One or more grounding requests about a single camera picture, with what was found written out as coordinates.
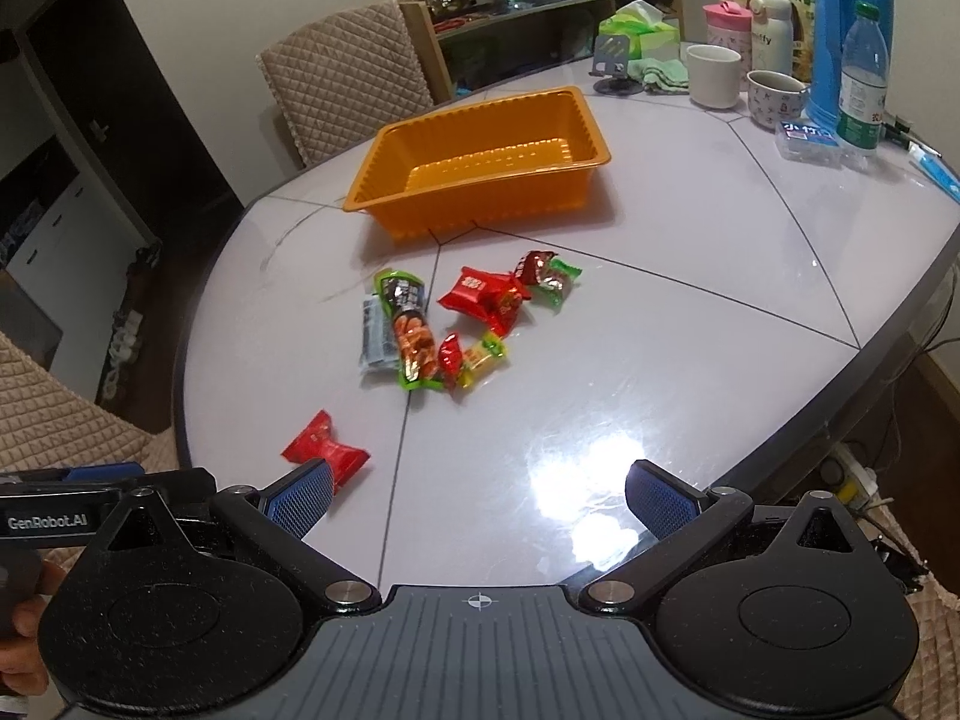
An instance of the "orange plastic basket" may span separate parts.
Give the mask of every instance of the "orange plastic basket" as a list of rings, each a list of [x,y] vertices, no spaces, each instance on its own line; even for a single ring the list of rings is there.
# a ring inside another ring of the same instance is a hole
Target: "orange plastic basket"
[[[569,86],[390,124],[353,180],[346,211],[394,238],[579,208],[610,151]]]

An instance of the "white marble tabletop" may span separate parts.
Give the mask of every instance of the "white marble tabletop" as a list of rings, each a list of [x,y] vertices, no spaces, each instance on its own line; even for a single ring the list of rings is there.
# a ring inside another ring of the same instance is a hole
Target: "white marble tabletop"
[[[846,375],[953,245],[960,206],[902,151],[884,146],[873,176],[787,162],[744,109],[602,98],[588,72],[576,62],[455,103],[579,86],[613,153],[582,212],[397,246],[339,209],[364,143],[251,206],[203,289],[178,414],[192,463],[221,488],[264,487],[328,410],[371,459],[306,541],[384,592],[612,566],[643,536],[623,497],[633,460],[701,488],[736,471]],[[534,248],[583,275],[557,314],[528,304],[509,365],[475,391],[361,378],[378,269],[419,274],[435,335],[468,340],[482,327],[436,298],[461,266],[507,271]]]

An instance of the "finger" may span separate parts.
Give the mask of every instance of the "finger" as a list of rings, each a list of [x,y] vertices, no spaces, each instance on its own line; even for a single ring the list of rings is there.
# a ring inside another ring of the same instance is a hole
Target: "finger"
[[[64,581],[66,577],[66,571],[64,571],[59,565],[56,565],[54,562],[45,560],[43,562],[43,568],[40,571],[40,584],[38,585],[37,592],[40,595],[53,595],[59,586]]]
[[[0,644],[0,672],[29,674],[42,668],[40,648],[35,638],[16,638]]]
[[[11,621],[21,637],[37,638],[37,626],[40,625],[40,615],[47,607],[47,602],[35,595],[25,601],[21,601],[13,607]]]
[[[42,696],[50,685],[45,668],[32,674],[4,674],[3,681],[4,685],[21,696]]]

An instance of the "gray gripper base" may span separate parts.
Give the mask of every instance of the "gray gripper base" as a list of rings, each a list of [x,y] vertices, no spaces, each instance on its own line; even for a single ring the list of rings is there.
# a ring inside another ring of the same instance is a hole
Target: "gray gripper base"
[[[741,716],[674,679],[634,624],[580,613],[559,587],[402,586],[376,613],[323,624],[275,683],[205,720]]]

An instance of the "pink lid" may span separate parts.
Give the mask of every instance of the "pink lid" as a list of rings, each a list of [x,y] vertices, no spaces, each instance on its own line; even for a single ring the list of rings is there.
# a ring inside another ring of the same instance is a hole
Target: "pink lid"
[[[723,0],[720,4],[704,5],[707,14],[707,23],[718,29],[729,29],[732,32],[749,32],[754,14],[750,8],[745,8],[731,0]]]

